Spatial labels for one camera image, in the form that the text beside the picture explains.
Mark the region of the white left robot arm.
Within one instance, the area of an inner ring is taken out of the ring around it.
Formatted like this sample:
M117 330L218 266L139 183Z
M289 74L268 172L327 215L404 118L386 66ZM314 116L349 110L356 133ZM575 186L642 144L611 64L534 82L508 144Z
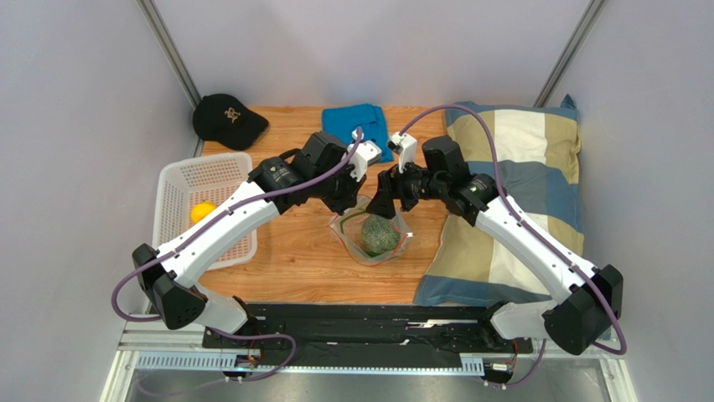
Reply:
M203 288L200 277L229 249L290 208L320 199L334 213L356 205L369 165L380 149L353 134L344 145L320 131L300 149L263 160L223 204L157 249L137 247L137 279L169 330L197 323L233 334L249 321L245 304Z

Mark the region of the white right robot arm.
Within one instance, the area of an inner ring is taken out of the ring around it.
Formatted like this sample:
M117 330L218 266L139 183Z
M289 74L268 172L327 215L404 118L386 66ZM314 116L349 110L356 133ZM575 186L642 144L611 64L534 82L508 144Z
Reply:
M494 175L471 173L459 145L448 136L422 145L426 166L415 162L417 140L396 133L388 147L398 162L378 176L367 210L391 219L395 201L401 211L421 200L440 200L452 215L490 235L535 275L548 291L548 301L500 302L489 309L486 332L494 339L542 338L564 352L580 355L604 348L598 339L613 329L621 338L623 275L612 265L598 268L545 232Z

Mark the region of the yellow fake pear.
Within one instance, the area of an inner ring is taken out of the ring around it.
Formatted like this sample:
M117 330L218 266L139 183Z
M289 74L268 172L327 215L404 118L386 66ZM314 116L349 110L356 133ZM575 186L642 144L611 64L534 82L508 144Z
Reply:
M203 201L199 204L196 204L190 211L189 211L189 219L192 224L197 224L204 218L206 218L208 215L210 215L214 210L216 210L216 205L211 203L210 201Z

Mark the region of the clear zip top bag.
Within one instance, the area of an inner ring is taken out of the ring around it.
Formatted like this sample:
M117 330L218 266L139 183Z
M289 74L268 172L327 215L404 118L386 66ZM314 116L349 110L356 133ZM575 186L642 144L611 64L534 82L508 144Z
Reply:
M392 219L369 214L371 198L359 195L357 204L336 214L328 227L352 260L364 266L378 266L399 259L414 238L400 214Z

